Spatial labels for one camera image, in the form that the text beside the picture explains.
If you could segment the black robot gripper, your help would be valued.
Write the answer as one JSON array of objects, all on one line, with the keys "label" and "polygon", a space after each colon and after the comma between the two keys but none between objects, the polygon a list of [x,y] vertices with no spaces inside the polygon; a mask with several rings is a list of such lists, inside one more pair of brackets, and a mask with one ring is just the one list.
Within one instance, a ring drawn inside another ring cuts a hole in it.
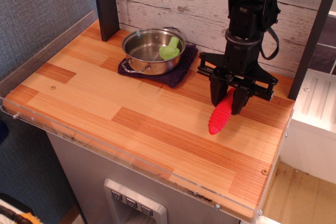
[{"label": "black robot gripper", "polygon": [[258,63],[264,56],[264,32],[257,32],[251,39],[240,38],[226,30],[224,54],[200,53],[198,73],[210,80],[211,102],[217,106],[225,97],[228,87],[236,88],[233,95],[232,115],[238,115],[253,95],[270,101],[278,79],[266,72]]}]

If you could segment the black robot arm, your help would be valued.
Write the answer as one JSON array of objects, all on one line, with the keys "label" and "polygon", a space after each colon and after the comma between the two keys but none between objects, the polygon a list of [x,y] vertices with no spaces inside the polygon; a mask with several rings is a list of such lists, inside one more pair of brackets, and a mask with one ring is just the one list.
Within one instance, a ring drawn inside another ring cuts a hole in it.
[{"label": "black robot arm", "polygon": [[225,31],[225,53],[201,53],[198,73],[209,77],[211,102],[218,106],[233,87],[233,115],[241,112],[252,96],[271,100],[278,80],[258,63],[262,56],[272,60],[279,48],[269,56],[262,49],[264,34],[268,32],[278,42],[272,29],[280,9],[277,0],[228,0],[229,28]]}]

